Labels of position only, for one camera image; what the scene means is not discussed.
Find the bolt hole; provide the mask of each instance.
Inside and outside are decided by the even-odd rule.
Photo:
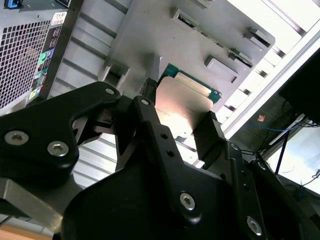
[[[258,226],[257,226],[257,224],[255,224],[254,222],[251,223],[251,228],[252,228],[253,230],[255,230],[255,231],[258,230]]]
[[[247,184],[243,184],[245,190],[250,191],[250,187]]]
[[[55,145],[55,146],[53,146],[53,150],[62,152],[64,150],[64,148],[60,145]]]
[[[22,141],[22,136],[20,134],[14,134],[12,137],[12,140]]]
[[[173,151],[166,151],[166,154],[168,154],[169,157],[174,157],[175,156]]]
[[[190,200],[190,198],[188,197],[188,196],[184,196],[183,197],[183,201],[185,202],[185,204],[187,204],[187,205],[191,205],[191,200]]]
[[[227,175],[225,173],[222,173],[220,177],[222,178],[223,181],[227,181]]]
[[[243,175],[244,177],[247,177],[247,176],[248,176],[245,171],[241,171],[241,173],[242,173],[242,175]]]
[[[164,134],[164,133],[161,133],[161,137],[162,137],[163,139],[168,139],[168,136],[167,136],[166,134]]]

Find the green circuit board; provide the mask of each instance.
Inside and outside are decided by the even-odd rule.
[[[222,93],[213,89],[212,87],[208,86],[207,84],[201,82],[200,80],[196,79],[195,77],[189,75],[188,73],[180,70],[176,66],[172,64],[168,64],[166,66],[162,76],[160,77],[159,84],[161,83],[161,80],[165,77],[172,77],[175,78],[178,73],[182,73],[183,75],[187,76],[188,78],[192,79],[193,81],[197,82],[198,84],[201,84],[202,86],[206,87],[207,89],[211,90],[210,95],[208,96],[208,99],[210,99],[214,104],[219,101],[221,98]]]

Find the blue cable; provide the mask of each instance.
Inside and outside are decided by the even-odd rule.
[[[276,129],[276,128],[270,128],[267,126],[263,126],[263,125],[259,125],[259,124],[254,124],[254,123],[247,123],[247,126],[253,126],[253,127],[257,127],[257,128],[261,128],[261,129],[266,129],[269,131],[275,131],[275,132],[283,132],[283,131],[291,131],[293,129],[299,128],[300,126],[298,125],[298,123],[296,125],[294,125],[291,128],[287,128],[287,129]]]

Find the computer tower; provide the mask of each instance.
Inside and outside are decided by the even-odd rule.
[[[67,15],[54,0],[14,3],[0,0],[0,115],[38,96]]]

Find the black plastic part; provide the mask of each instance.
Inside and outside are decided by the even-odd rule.
[[[141,96],[136,96],[129,107],[131,121],[136,126],[135,135],[123,155],[119,156],[117,169],[125,167],[135,159],[132,157],[143,149],[148,159],[157,164],[164,183],[170,207],[185,224],[197,224],[202,213],[197,207],[189,211],[180,203],[180,194],[190,190],[192,182],[186,176],[186,166],[180,156],[175,140],[167,126],[161,125],[156,109],[151,102],[148,105]]]
[[[52,240],[61,240],[61,235],[60,234],[53,235]]]
[[[216,115],[209,111],[193,131],[198,158],[204,161],[203,169],[208,169],[222,153],[225,135]]]
[[[254,183],[265,227],[273,239],[316,240],[320,231],[305,215],[293,197],[286,191],[265,165],[263,159],[253,160],[249,166],[253,173]]]
[[[106,88],[114,94],[108,94]],[[73,122],[100,108],[112,108],[119,98],[117,89],[96,82],[0,117],[0,176],[35,185],[63,184],[79,157]],[[6,143],[6,133],[13,130],[25,132],[28,142],[18,146]],[[47,147],[54,141],[68,145],[67,155],[48,153]]]
[[[85,189],[71,202],[62,222],[63,240],[106,236],[150,240],[237,239],[232,190],[226,183],[186,166],[185,177],[193,181],[189,190],[202,215],[197,224],[185,225],[171,210],[160,168],[149,161],[145,151],[135,152],[132,158],[131,164]]]
[[[314,78],[319,74],[319,62],[320,49],[290,77],[279,91],[280,96],[285,98],[296,112],[304,113],[308,119],[316,124],[320,124],[320,111],[314,106],[320,104],[320,98],[318,87],[315,87]]]
[[[148,78],[141,91],[140,94],[148,99],[150,102],[153,103],[153,105],[156,105],[156,91],[157,91],[157,82],[151,78]]]
[[[241,232],[251,240],[266,240],[267,231],[259,205],[253,175],[244,162],[240,148],[231,141],[223,145],[224,152],[208,171],[221,176],[232,186],[237,222]],[[256,235],[248,226],[247,218],[253,218],[260,226]]]

